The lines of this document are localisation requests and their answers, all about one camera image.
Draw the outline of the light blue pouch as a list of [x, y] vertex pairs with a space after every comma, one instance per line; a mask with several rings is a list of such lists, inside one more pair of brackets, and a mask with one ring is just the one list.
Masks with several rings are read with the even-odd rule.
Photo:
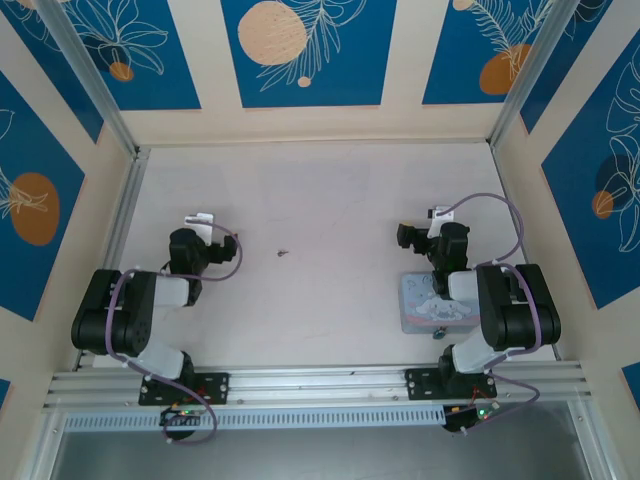
[[405, 334], [432, 335], [441, 326], [447, 327], [448, 333], [466, 334], [480, 324], [478, 302], [442, 299], [433, 288], [430, 272], [401, 276], [399, 306]]

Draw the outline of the aluminium side rail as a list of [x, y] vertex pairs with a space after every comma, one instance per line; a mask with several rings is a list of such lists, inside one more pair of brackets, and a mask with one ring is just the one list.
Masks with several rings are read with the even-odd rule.
[[523, 246], [524, 220], [508, 198], [500, 196], [498, 200], [515, 218], [516, 244], [478, 268], [477, 276], [482, 336], [497, 359], [504, 361], [556, 343], [561, 322], [539, 265], [507, 262]]
[[129, 167], [108, 237], [103, 266], [93, 273], [71, 326], [71, 341], [78, 350], [109, 355], [105, 340], [108, 308], [116, 283], [122, 276], [118, 267], [150, 153], [149, 148], [140, 148]]

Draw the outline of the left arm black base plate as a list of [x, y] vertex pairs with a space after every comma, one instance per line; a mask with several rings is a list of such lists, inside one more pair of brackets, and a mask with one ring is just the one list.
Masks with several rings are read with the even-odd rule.
[[[228, 373], [193, 373], [182, 376], [181, 382], [191, 391], [203, 398], [209, 405], [225, 405], [229, 390]], [[198, 401], [191, 395], [176, 387], [157, 380], [143, 380], [138, 403], [141, 406], [197, 405]]]

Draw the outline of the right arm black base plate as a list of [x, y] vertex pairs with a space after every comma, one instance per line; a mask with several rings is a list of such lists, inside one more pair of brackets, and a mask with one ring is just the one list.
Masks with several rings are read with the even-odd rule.
[[496, 385], [485, 374], [443, 374], [438, 368], [412, 368], [404, 374], [408, 398], [412, 401], [497, 397]]

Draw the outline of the aluminium cross rail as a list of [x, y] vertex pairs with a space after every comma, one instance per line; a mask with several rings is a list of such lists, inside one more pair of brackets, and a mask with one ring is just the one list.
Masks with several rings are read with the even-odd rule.
[[[438, 403], [408, 398], [412, 365], [318, 368], [229, 368], [227, 408], [370, 407]], [[591, 388], [577, 361], [513, 362], [493, 371], [497, 401], [587, 400]], [[89, 412], [138, 406], [143, 377], [124, 368], [81, 368], [54, 374], [43, 407]]]

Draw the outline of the clear plastic rail strip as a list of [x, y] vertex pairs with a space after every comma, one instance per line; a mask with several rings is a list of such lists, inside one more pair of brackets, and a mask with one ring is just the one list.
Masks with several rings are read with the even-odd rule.
[[554, 0], [526, 60], [506, 96], [499, 116], [488, 137], [492, 152], [505, 140], [511, 124], [519, 117], [524, 102], [563, 35], [580, 0]]

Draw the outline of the aluminium corner post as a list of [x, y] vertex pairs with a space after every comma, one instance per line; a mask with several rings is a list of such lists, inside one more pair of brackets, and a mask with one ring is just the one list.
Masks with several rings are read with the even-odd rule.
[[110, 128], [123, 150], [133, 160], [139, 146], [126, 126], [120, 109], [107, 88], [99, 70], [57, 0], [33, 0], [51, 36], [60, 48], [92, 103]]

